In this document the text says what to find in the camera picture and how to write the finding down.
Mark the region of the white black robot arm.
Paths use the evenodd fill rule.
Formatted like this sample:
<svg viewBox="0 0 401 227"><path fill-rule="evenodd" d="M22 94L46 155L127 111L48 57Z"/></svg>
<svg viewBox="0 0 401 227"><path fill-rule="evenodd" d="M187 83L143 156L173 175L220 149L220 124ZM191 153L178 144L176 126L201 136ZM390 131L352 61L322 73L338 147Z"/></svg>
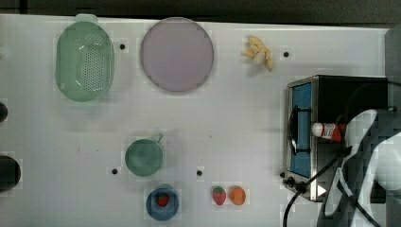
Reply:
<svg viewBox="0 0 401 227"><path fill-rule="evenodd" d="M348 154L340 159L317 227L381 227L371 208L373 186L400 190L400 113L368 110L345 128Z"/></svg>

